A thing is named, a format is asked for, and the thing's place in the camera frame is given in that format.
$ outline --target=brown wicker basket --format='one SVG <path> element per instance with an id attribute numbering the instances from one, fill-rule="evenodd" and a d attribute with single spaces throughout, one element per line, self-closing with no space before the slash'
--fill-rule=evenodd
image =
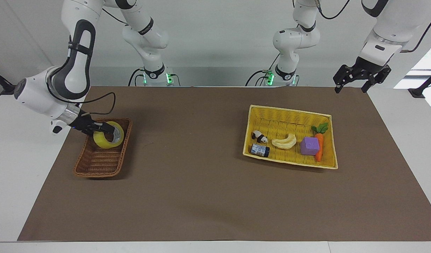
<path id="1" fill-rule="evenodd" d="M 119 174 L 122 167 L 132 121 L 128 118 L 100 118 L 95 121 L 119 123 L 125 132 L 123 143 L 114 148 L 102 149 L 95 144 L 91 136 L 87 136 L 73 170 L 75 176 L 111 177 Z"/>

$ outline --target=brown tabletop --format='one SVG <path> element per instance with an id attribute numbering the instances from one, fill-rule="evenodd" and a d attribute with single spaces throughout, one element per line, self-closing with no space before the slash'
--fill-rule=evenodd
<path id="1" fill-rule="evenodd" d="M 85 136 L 71 130 L 19 240 L 431 241 L 431 205 L 360 89 L 93 87 L 87 99 L 109 91 L 109 117 L 133 121 L 121 173 L 75 177 Z M 339 169 L 242 156 L 251 104 L 331 114 Z"/>

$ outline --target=black strap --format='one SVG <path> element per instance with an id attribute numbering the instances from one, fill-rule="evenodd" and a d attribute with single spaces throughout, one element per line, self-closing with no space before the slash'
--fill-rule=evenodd
<path id="1" fill-rule="evenodd" d="M 365 7 L 364 1 L 362 1 L 361 3 L 365 12 L 368 13 L 368 15 L 372 16 L 373 18 L 376 18 L 381 14 L 387 2 L 388 0 L 378 0 L 378 2 L 376 2 L 376 5 L 372 9 Z"/>
<path id="2" fill-rule="evenodd" d="M 130 5 L 127 0 L 116 0 L 117 6 L 121 9 L 131 9 L 136 3 L 137 1 L 133 5 Z"/>
<path id="3" fill-rule="evenodd" d="M 156 79 L 159 77 L 160 74 L 162 74 L 165 71 L 165 66 L 162 63 L 162 67 L 156 71 L 149 71 L 145 68 L 145 66 L 143 67 L 145 69 L 145 73 L 151 78 L 151 79 Z"/>
<path id="4" fill-rule="evenodd" d="M 142 29 L 141 31 L 139 31 L 140 35 L 145 35 L 147 32 L 149 32 L 151 30 L 151 28 L 153 27 L 154 21 L 153 18 L 150 17 L 150 22 L 146 25 L 146 27 L 144 29 Z"/>
<path id="5" fill-rule="evenodd" d="M 292 79 L 292 77 L 294 76 L 294 74 L 297 70 L 293 71 L 292 73 L 286 73 L 286 72 L 281 71 L 278 68 L 278 65 L 276 65 L 275 71 L 276 71 L 276 74 L 278 74 L 283 80 L 290 80 L 290 79 Z"/>
<path id="6" fill-rule="evenodd" d="M 75 43 L 75 42 L 69 41 L 69 48 L 71 50 L 76 50 L 78 52 L 87 54 L 88 56 L 92 56 L 92 50 L 90 50 L 89 48 L 86 48 L 83 45 L 80 45 L 79 43 Z"/>
<path id="7" fill-rule="evenodd" d="M 314 22 L 314 25 L 312 27 L 310 27 L 310 28 L 306 28 L 306 27 L 304 27 L 302 25 L 299 25 L 299 26 L 301 26 L 301 30 L 303 30 L 304 32 L 312 32 L 315 29 L 315 24 L 316 23 Z"/>

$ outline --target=banana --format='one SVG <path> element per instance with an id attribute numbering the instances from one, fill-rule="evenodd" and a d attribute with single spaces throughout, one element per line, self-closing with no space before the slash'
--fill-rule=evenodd
<path id="1" fill-rule="evenodd" d="M 294 134 L 289 133 L 286 139 L 272 139 L 272 144 L 280 149 L 291 149 L 297 144 L 297 138 Z"/>

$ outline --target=basket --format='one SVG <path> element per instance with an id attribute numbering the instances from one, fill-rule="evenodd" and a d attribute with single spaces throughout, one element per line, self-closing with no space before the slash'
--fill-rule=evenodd
<path id="1" fill-rule="evenodd" d="M 304 137 L 315 135 L 312 125 L 328 122 L 328 131 L 324 133 L 323 153 L 321 162 L 314 156 L 300 154 L 300 142 Z M 268 143 L 258 143 L 251 138 L 254 130 L 267 136 Z M 272 139 L 285 139 L 289 133 L 295 134 L 297 144 L 291 149 L 278 149 L 272 145 Z M 268 157 L 260 157 L 250 153 L 252 144 L 260 144 L 270 148 Z M 259 105 L 251 105 L 248 114 L 248 125 L 245 134 L 243 154 L 260 160 L 281 162 L 314 168 L 338 169 L 337 156 L 334 148 L 331 115 L 315 112 L 304 112 Z"/>
<path id="2" fill-rule="evenodd" d="M 87 136 L 73 170 L 75 176 L 111 177 L 117 175 L 122 167 L 132 121 L 128 118 L 100 118 L 95 121 L 119 123 L 125 133 L 123 143 L 114 148 L 102 149 L 95 144 L 92 136 Z"/>

